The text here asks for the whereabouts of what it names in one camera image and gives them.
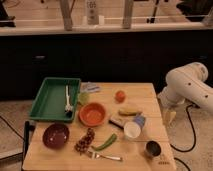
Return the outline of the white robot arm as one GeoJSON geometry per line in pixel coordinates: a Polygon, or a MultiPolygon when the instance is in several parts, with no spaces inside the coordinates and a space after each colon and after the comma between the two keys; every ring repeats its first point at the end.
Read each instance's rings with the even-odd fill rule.
{"type": "Polygon", "coordinates": [[[205,83],[207,78],[208,69],[200,62],[174,68],[166,74],[166,86],[157,95],[165,125],[172,122],[176,116],[174,108],[185,100],[213,114],[213,88],[205,83]]]}

